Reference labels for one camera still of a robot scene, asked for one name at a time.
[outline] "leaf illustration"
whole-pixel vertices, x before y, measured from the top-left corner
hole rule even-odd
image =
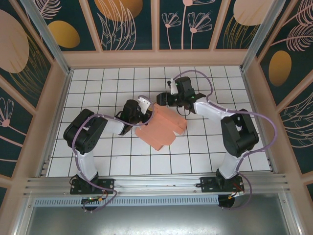
[[[107,3],[100,0],[99,3],[107,16],[102,17],[98,14],[102,24],[101,45],[104,50],[132,50],[136,42],[136,26],[130,10],[126,9],[121,1],[120,8],[112,0],[108,0]]]
[[[301,1],[296,18],[302,26],[313,23],[313,0]]]
[[[308,26],[299,24],[294,27],[285,41],[289,50],[305,51],[305,48],[313,42],[313,24]]]
[[[44,19],[53,19],[54,16],[62,8],[60,6],[60,0],[34,0],[35,4],[40,12],[40,15]]]

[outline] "yellow oval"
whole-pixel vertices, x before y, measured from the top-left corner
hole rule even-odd
[[[287,80],[291,71],[291,57],[283,51],[277,51],[269,63],[269,80],[274,86],[281,86]]]
[[[10,14],[0,10],[0,67],[7,72],[21,72],[28,61],[27,34]]]
[[[120,1],[125,9],[129,9],[133,18],[138,16],[142,10],[142,0],[94,0],[99,11],[108,19],[113,21],[126,21],[128,15],[123,14]]]
[[[236,0],[234,18],[242,25],[261,24],[273,0]]]
[[[48,25],[58,45],[73,48],[79,45],[80,38],[76,29],[64,21],[53,21]]]

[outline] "cable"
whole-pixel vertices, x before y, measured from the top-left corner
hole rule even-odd
[[[146,97],[146,96],[144,96],[144,95],[138,96],[138,98],[140,98],[140,97],[142,97],[142,98],[144,98],[144,99],[146,99],[146,100],[148,100],[148,101],[150,102],[150,105],[151,105],[151,107],[152,107],[152,114],[151,114],[151,117],[150,117],[145,123],[142,123],[142,124],[131,124],[131,123],[127,123],[127,122],[125,122],[125,121],[121,121],[121,120],[119,120],[119,119],[118,119],[118,121],[120,121],[120,122],[122,122],[122,123],[124,123],[124,124],[126,124],[126,125],[129,125],[129,126],[143,126],[143,125],[147,124],[147,123],[152,119],[152,117],[153,117],[153,115],[154,115],[154,111],[155,111],[152,101],[151,101],[148,97]],[[94,115],[91,115],[90,117],[88,117],[88,118],[84,121],[84,123],[78,128],[78,131],[76,132],[76,134],[75,134],[75,136],[74,136],[74,139],[73,139],[73,143],[72,143],[72,150],[73,150],[74,155],[75,155],[76,167],[77,167],[77,169],[78,169],[78,172],[79,172],[79,173],[81,174],[81,176],[83,177],[83,179],[84,179],[87,183],[89,183],[91,186],[94,186],[95,188],[98,188],[98,189],[101,189],[101,190],[114,192],[115,194],[114,194],[114,196],[113,196],[111,199],[109,199],[105,204],[103,204],[103,205],[100,206],[100,207],[97,207],[97,208],[94,209],[93,211],[90,211],[90,213],[92,213],[92,212],[97,212],[97,211],[101,210],[102,208],[104,208],[107,204],[109,204],[109,203],[117,196],[117,191],[116,191],[116,190],[111,189],[111,188],[103,188],[103,187],[100,187],[100,186],[98,186],[98,185],[95,185],[94,183],[92,183],[91,181],[89,181],[89,180],[86,178],[86,176],[83,174],[83,172],[82,172],[82,170],[81,170],[81,168],[80,168],[80,166],[79,166],[78,155],[77,155],[77,151],[76,151],[76,149],[75,149],[75,143],[76,143],[76,140],[77,140],[77,137],[78,137],[79,133],[82,131],[82,129],[84,128],[84,126],[85,126],[92,118],[94,118],[94,117],[102,117],[102,118],[108,118],[108,119],[113,119],[113,120],[117,119],[117,118],[115,118],[115,117],[111,117],[111,116],[108,116],[108,115],[94,114]],[[87,210],[85,209],[85,205],[86,205],[86,202],[83,204],[83,208],[84,208],[85,212],[87,212]]]
[[[188,72],[197,72],[197,73],[201,74],[203,77],[205,77],[205,78],[207,79],[207,81],[209,82],[210,87],[211,87],[211,89],[210,89],[210,94],[208,94],[207,97],[209,97],[210,95],[213,94],[213,85],[212,85],[210,79],[209,79],[208,76],[206,76],[203,72],[200,72],[200,71],[198,71],[198,70],[186,70],[186,71],[184,71],[184,72],[181,72],[180,74],[178,74],[177,76],[175,76],[175,77],[173,78],[173,81],[175,81],[175,80],[178,79],[181,75],[183,75],[183,74],[185,74],[185,73],[188,73]]]

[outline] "purple cable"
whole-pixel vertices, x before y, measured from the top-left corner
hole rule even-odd
[[[200,72],[198,70],[187,70],[187,71],[181,72],[176,77],[174,77],[173,80],[175,81],[179,76],[181,76],[185,73],[188,73],[188,72],[197,72],[197,73],[201,74],[203,77],[205,77],[207,79],[207,81],[210,83],[210,87],[211,87],[210,94],[208,94],[207,97],[209,97],[210,95],[213,94],[213,86],[212,86],[210,79],[203,72]]]
[[[154,106],[153,106],[153,104],[152,104],[152,101],[151,101],[148,97],[145,97],[144,95],[138,96],[138,98],[140,98],[140,97],[142,97],[142,98],[144,98],[144,99],[146,99],[146,100],[148,100],[148,101],[150,102],[150,105],[151,105],[151,107],[152,107],[152,114],[151,114],[151,117],[150,117],[145,123],[142,123],[142,124],[131,124],[131,123],[127,123],[127,122],[125,122],[125,121],[121,121],[121,120],[119,120],[119,119],[118,119],[118,121],[122,122],[123,124],[129,125],[129,126],[143,126],[143,125],[147,124],[147,123],[152,119],[153,114],[154,114],[154,112],[155,112]],[[75,154],[75,163],[76,163],[76,167],[77,167],[79,173],[81,174],[81,176],[83,177],[83,179],[84,179],[87,183],[89,183],[90,185],[94,186],[95,188],[98,188],[98,189],[101,189],[101,190],[105,190],[105,191],[111,191],[111,192],[114,192],[115,194],[114,194],[114,196],[113,196],[110,200],[108,200],[105,204],[103,204],[103,205],[100,206],[100,207],[97,207],[97,208],[94,209],[93,211],[90,211],[90,213],[92,213],[92,212],[97,212],[97,211],[101,210],[102,208],[104,208],[107,204],[109,204],[109,203],[117,196],[117,191],[116,191],[116,190],[111,189],[111,188],[103,188],[103,187],[100,187],[100,186],[98,186],[98,185],[95,185],[94,183],[92,183],[91,181],[89,181],[89,180],[86,178],[86,176],[83,174],[83,172],[82,172],[82,170],[81,170],[81,168],[80,168],[80,166],[79,166],[79,163],[78,163],[77,151],[76,151],[76,149],[75,149],[75,143],[76,143],[77,137],[78,137],[79,133],[82,131],[82,129],[84,128],[84,126],[85,126],[92,118],[94,118],[94,117],[102,117],[102,118],[108,118],[108,119],[113,119],[113,120],[117,119],[117,118],[115,118],[115,117],[111,117],[111,116],[108,116],[108,115],[94,114],[94,115],[91,115],[90,117],[88,117],[88,118],[84,121],[84,123],[78,128],[78,131],[77,131],[76,135],[74,136],[73,143],[72,143],[72,150],[73,150],[73,152],[74,152],[74,154]]]

